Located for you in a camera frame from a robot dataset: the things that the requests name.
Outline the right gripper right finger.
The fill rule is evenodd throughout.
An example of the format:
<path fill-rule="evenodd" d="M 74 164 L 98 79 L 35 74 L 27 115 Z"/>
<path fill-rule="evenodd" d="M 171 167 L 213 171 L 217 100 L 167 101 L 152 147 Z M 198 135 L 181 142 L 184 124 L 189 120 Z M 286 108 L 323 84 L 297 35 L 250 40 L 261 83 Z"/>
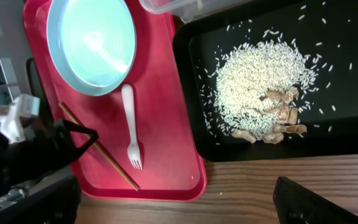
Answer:
<path fill-rule="evenodd" d="M 358 224 L 358 216 L 287 177 L 279 177 L 273 202 L 280 224 Z"/>

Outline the white plastic fork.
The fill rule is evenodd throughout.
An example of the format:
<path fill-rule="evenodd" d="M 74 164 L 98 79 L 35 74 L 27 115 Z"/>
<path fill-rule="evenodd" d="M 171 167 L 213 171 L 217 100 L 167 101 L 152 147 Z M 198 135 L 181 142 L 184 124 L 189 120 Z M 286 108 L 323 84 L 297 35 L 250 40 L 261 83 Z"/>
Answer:
<path fill-rule="evenodd" d="M 127 148 L 128 158 L 134 168 L 142 170 L 142 159 L 139 144 L 137 142 L 137 132 L 135 125 L 133 88 L 129 84 L 123 85 L 121 88 L 121 95 L 130 136 L 130 143 Z"/>

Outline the rice and peanut shells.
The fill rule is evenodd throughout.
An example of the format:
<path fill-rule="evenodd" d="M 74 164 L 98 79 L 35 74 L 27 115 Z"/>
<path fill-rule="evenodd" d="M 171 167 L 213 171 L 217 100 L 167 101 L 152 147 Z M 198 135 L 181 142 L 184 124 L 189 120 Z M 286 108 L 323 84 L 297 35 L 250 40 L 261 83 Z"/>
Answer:
<path fill-rule="evenodd" d="M 339 64 L 333 4 L 302 1 L 211 29 L 190 42 L 202 119 L 215 146 L 276 144 L 333 130 Z"/>

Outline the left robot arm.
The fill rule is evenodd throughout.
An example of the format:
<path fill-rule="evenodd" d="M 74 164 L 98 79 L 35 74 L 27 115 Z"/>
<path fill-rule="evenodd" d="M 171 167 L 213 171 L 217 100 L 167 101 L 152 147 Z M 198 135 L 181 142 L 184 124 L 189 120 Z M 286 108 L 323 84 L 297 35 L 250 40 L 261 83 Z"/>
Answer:
<path fill-rule="evenodd" d="M 28 140 L 10 144 L 0 132 L 0 197 L 11 187 L 39 179 L 79 159 L 95 143 L 96 130 L 56 120 L 52 129 L 25 131 Z"/>

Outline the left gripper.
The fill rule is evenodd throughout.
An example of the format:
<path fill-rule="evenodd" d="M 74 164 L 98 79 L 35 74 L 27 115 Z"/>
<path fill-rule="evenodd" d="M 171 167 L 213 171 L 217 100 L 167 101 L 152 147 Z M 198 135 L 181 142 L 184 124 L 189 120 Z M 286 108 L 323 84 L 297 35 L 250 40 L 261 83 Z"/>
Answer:
<path fill-rule="evenodd" d="M 66 119 L 54 122 L 54 134 L 41 130 L 31 140 L 0 142 L 0 185 L 11 187 L 37 179 L 78 160 L 99 138 L 96 130 Z"/>

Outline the wooden chopstick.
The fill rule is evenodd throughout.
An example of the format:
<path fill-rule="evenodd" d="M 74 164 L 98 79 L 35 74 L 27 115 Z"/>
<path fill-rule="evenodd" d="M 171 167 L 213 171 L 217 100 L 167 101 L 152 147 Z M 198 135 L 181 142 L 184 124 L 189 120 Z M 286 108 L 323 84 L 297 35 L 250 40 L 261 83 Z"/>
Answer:
<path fill-rule="evenodd" d="M 74 123 L 83 126 L 82 122 L 71 112 L 71 110 L 64 102 L 59 102 L 58 105 Z M 120 165 L 118 165 L 114 158 L 109 155 L 104 146 L 101 145 L 99 141 L 95 141 L 93 145 L 99 151 L 99 153 L 102 154 L 103 157 L 118 171 L 118 173 L 120 173 L 120 175 L 132 186 L 132 188 L 135 189 L 135 191 L 138 191 L 139 186 L 122 170 Z"/>

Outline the light blue round plate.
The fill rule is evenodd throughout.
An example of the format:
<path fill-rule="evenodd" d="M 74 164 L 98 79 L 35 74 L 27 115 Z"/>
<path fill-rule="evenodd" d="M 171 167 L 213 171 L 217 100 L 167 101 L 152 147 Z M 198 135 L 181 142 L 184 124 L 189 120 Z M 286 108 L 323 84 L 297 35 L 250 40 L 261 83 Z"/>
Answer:
<path fill-rule="evenodd" d="M 123 0 L 53 0 L 46 35 L 57 72 L 84 95 L 112 92 L 135 61 L 135 24 Z"/>

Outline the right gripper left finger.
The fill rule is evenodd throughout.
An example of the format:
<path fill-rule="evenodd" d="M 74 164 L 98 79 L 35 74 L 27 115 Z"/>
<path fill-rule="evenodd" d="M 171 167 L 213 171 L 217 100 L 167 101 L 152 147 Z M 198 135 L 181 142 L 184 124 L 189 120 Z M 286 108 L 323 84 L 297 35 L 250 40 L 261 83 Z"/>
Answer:
<path fill-rule="evenodd" d="M 0 224 L 74 223 L 81 202 L 81 187 L 66 177 L 0 211 Z"/>

